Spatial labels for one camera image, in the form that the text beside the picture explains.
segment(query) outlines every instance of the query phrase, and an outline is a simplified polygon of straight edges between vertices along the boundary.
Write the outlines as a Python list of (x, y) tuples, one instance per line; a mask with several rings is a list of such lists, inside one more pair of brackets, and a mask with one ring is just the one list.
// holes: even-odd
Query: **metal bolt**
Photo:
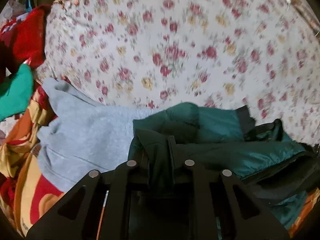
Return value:
[(137, 165), (137, 162), (134, 161), (134, 160), (127, 161), (127, 165), (128, 165), (129, 167), (134, 167), (135, 165)]
[(223, 171), (222, 171), (222, 174), (223, 174), (224, 176), (226, 176), (226, 177), (230, 177), (230, 176), (232, 175), (232, 172), (229, 171), (229, 170), (223, 170)]
[(195, 165), (195, 162), (193, 160), (186, 160), (184, 162), (184, 164), (187, 165), (187, 166), (193, 166), (193, 165)]
[(89, 172), (89, 176), (90, 176), (91, 178), (95, 178), (95, 177), (97, 177), (98, 175), (99, 175), (99, 171), (97, 171), (97, 170), (92, 170), (92, 171)]

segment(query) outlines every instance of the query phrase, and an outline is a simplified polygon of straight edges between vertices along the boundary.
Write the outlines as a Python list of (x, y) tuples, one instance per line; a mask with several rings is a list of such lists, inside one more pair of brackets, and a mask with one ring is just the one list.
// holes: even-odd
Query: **red fabric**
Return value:
[(14, 192), (16, 190), (17, 181), (11, 177), (1, 185), (0, 194), (4, 202), (13, 208)]
[(63, 192), (52, 185), (43, 175), (41, 175), (32, 198), (30, 209), (30, 222), (34, 225), (39, 220), (39, 202), (47, 194), (59, 197)]
[(0, 32), (0, 83), (5, 77), (5, 68), (16, 73), (19, 66), (31, 58), (30, 67), (37, 68), (45, 60), (45, 19), (50, 6), (41, 5), (34, 8), (26, 20), (15, 25), (12, 30), (2, 33), (3, 29), (12, 25), (11, 21)]

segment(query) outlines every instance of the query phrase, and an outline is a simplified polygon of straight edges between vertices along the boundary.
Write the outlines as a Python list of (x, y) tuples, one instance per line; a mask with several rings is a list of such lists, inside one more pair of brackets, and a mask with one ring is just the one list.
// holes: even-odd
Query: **white floral fabric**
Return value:
[(319, 43), (284, 0), (71, 0), (47, 18), (35, 75), (67, 77), (107, 105), (189, 101), (320, 141)]

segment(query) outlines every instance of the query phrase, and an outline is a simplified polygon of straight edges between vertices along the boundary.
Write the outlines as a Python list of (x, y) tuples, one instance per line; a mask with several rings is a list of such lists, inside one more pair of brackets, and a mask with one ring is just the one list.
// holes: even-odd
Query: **green towel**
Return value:
[(29, 65), (21, 64), (17, 73), (0, 84), (0, 121), (24, 112), (33, 91), (33, 77)]

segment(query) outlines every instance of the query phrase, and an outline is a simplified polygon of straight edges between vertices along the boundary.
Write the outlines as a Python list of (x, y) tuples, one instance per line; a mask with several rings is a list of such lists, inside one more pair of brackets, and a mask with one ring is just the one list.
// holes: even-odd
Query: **clothing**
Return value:
[(155, 196), (170, 196), (174, 185), (173, 153), (207, 169), (229, 169), (289, 228), (319, 180), (316, 154), (290, 139), (280, 120), (242, 133), (250, 119), (232, 110), (183, 103), (143, 120), (134, 120), (129, 158), (143, 150), (149, 159), (149, 186)]
[(143, 119), (152, 109), (105, 106), (65, 81), (44, 80), (43, 89), (58, 116), (37, 136), (43, 176), (67, 192), (90, 170), (115, 169), (126, 161), (133, 138), (133, 119)]
[(13, 29), (14, 26), (16, 26), (17, 24), (23, 22), (26, 20), (27, 16), (29, 15), (29, 13), (24, 13), (22, 15), (19, 15), (18, 17), (16, 17), (15, 19), (12, 20), (12, 24), (8, 25), (7, 27), (4, 27), (2, 33), (5, 33), (7, 31), (10, 31)]
[(42, 87), (38, 87), (23, 116), (12, 128), (0, 146), (0, 173), (14, 178), (31, 149), (37, 143), (36, 133), (42, 125), (48, 125), (54, 113)]
[(306, 202), (305, 202), (299, 216), (297, 217), (295, 222), (291, 225), (290, 229), (288, 230), (291, 238), (296, 234), (300, 225), (303, 223), (303, 221), (309, 215), (310, 211), (313, 209), (313, 207), (317, 203), (319, 196), (320, 196), (320, 190), (318, 188), (316, 188), (315, 190), (308, 193), (308, 197), (306, 199)]
[(17, 73), (0, 84), (0, 121), (27, 108), (33, 91), (29, 65), (22, 64)]
[(2, 145), (4, 139), (5, 139), (5, 133), (2, 130), (0, 130), (0, 145)]
[(34, 8), (24, 21), (18, 23), (13, 20), (2, 27), (0, 31), (0, 83), (5, 76), (6, 68), (10, 73), (16, 73), (20, 64), (29, 58), (32, 69), (44, 62), (45, 23), (49, 12), (50, 6), (41, 5)]
[(16, 122), (20, 119), (20, 115), (22, 116), (22, 114), (18, 114), (19, 117), (17, 115), (7, 117), (6, 119), (0, 122), (0, 130), (2, 130), (5, 133), (4, 137), (6, 137), (9, 134)]
[(63, 195), (41, 174), (37, 158), (29, 155), (19, 173), (14, 200), (14, 221), (21, 232), (26, 236)]

